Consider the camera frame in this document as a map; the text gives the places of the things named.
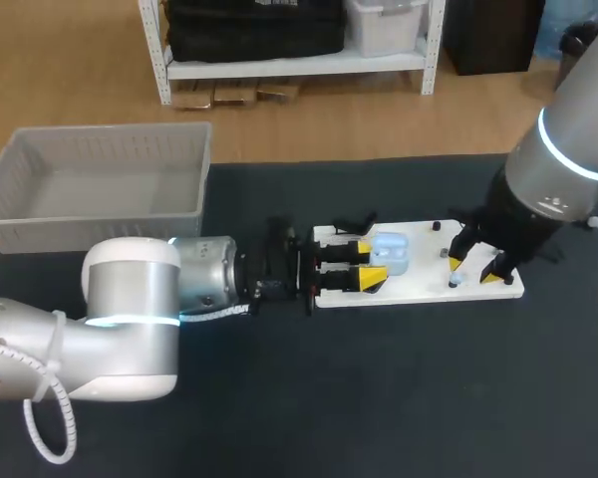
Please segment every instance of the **black table mat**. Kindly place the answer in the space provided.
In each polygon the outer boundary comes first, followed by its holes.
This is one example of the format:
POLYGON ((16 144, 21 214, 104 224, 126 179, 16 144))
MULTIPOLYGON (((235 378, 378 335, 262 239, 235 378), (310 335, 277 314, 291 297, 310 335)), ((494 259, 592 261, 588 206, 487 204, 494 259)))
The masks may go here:
MULTIPOLYGON (((371 210, 444 218, 481 203, 501 160, 214 165, 203 234, 243 241, 285 213, 301 232, 371 210)), ((66 466, 37 456, 20 403, 0 403, 0 476, 598 477, 598 237, 553 243, 566 259, 521 267, 519 300, 313 318, 274 305, 182 326, 176 391, 74 402, 66 466)), ((81 317, 83 257, 0 254, 0 296, 81 317)))

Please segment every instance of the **plastic basket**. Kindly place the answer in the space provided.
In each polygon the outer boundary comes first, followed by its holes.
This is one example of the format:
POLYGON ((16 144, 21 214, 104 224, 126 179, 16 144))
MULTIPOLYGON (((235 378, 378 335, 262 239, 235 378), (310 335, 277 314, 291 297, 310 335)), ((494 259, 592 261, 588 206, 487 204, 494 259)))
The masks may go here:
POLYGON ((0 154, 0 252, 200 234, 211 125, 17 129, 0 154))

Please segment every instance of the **plastic storage box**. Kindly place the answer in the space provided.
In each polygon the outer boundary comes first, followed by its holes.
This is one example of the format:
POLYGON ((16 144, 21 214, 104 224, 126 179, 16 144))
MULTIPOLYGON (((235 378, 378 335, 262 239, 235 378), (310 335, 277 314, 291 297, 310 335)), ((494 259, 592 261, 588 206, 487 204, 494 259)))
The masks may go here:
POLYGON ((0 252, 200 234, 207 122, 17 129, 0 155, 0 252))
POLYGON ((352 36, 364 57, 412 51, 428 0, 347 0, 352 36))

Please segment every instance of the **white metal shelf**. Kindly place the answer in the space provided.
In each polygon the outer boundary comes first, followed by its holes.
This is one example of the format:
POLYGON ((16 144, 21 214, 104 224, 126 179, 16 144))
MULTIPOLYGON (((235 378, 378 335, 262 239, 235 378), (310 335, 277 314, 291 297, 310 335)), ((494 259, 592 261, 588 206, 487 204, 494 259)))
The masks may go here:
POLYGON ((421 94, 431 95, 434 92, 446 0, 430 0, 427 40, 419 38, 416 49, 411 53, 364 58, 353 46, 348 45, 342 52, 332 55, 219 64, 174 61, 170 47, 166 47, 164 51, 161 49, 158 1, 138 1, 147 35, 147 43, 149 44, 155 80, 163 105, 170 105, 170 81, 173 80, 291 77, 423 70, 421 94))
POLYGON ((319 57, 207 64, 171 61, 166 67, 169 80, 201 80, 206 78, 294 77, 344 73, 393 72, 422 70, 426 64, 425 40, 411 53, 389 57, 363 58, 352 46, 342 52, 319 57))

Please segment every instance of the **white plate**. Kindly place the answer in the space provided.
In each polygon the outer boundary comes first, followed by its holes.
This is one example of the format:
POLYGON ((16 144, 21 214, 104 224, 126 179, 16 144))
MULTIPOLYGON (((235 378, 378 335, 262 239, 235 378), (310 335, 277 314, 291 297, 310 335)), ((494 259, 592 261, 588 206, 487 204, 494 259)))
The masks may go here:
MULTIPOLYGON (((460 232, 456 221, 440 221, 441 230, 433 231, 433 221, 399 222, 376 224, 366 237, 378 232, 398 232, 410 240, 410 267, 403 276, 390 277, 376 294, 357 292, 322 291, 317 297, 317 307, 364 307, 389 306, 394 304, 419 304, 432 302, 487 301, 492 299, 517 299, 522 297, 525 287, 517 270, 514 282, 506 286, 501 281, 481 284, 480 274, 494 258, 494 248, 476 244, 469 252, 458 271, 462 283, 451 288, 449 283, 449 260, 440 257, 443 247, 449 248, 451 240, 460 232)), ((335 234, 333 226, 314 228, 315 241, 322 247, 329 244, 346 244, 359 239, 350 234, 335 234)), ((323 264, 322 271, 346 269, 346 264, 323 264)))

